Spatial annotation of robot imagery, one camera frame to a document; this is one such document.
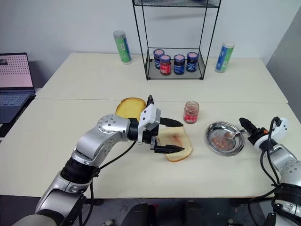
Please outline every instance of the glass jar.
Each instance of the glass jar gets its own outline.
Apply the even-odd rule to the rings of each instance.
[[[197,62],[198,62],[198,54],[195,52],[189,52],[187,54],[187,64],[186,64],[187,71],[195,72],[197,69]]]
[[[175,55],[174,56],[174,73],[183,74],[185,71],[185,56]]]
[[[184,108],[184,121],[193,124],[198,120],[199,105],[195,101],[188,101]]]
[[[160,69],[160,56],[164,55],[165,52],[162,49],[154,50],[155,67]]]
[[[171,57],[169,55],[160,56],[160,72],[162,75],[170,75],[171,73]]]

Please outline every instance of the metal plate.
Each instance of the metal plate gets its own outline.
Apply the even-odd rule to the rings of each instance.
[[[226,139],[223,134],[226,132],[237,132],[239,129],[231,123],[217,121],[208,126],[205,131],[205,139],[209,147],[216,153],[224,156],[232,156],[241,151],[245,145],[245,139],[241,133],[233,139]]]

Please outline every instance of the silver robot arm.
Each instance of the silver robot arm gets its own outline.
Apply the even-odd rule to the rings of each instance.
[[[248,140],[254,147],[258,151],[267,151],[268,131],[265,128],[257,128],[245,118],[239,120],[250,134]],[[274,168],[279,171],[281,179],[271,202],[275,213],[268,215],[265,224],[267,226],[301,225],[301,161],[297,160],[284,145],[277,143],[287,130],[287,119],[277,118],[271,132],[270,159]]]
[[[83,193],[97,177],[99,166],[113,146],[119,141],[134,140],[150,144],[156,153],[175,153],[183,148],[158,146],[159,124],[170,127],[183,126],[180,122],[161,118],[150,95],[148,105],[137,119],[125,119],[109,114],[86,132],[77,142],[71,158],[58,172],[36,206],[35,215],[27,216],[14,226],[66,226],[72,225],[86,199]]]

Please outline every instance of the stainless steel bowl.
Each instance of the stainless steel bowl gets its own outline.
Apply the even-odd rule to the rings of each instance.
[[[205,139],[209,147],[216,153],[224,156],[233,156],[239,153],[245,145],[245,139],[241,133],[237,134],[233,139],[223,140],[224,142],[229,142],[229,148],[217,146],[216,143],[213,142],[213,138],[217,137],[217,135],[223,136],[223,134],[226,132],[238,131],[239,129],[231,123],[225,121],[217,121],[207,127],[205,132]]]

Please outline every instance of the red jar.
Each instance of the red jar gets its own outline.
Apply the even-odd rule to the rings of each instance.
[[[188,101],[184,108],[184,121],[193,124],[198,120],[199,105],[195,101]]]
[[[160,56],[160,72],[162,75],[170,75],[171,73],[171,57],[169,55]]]

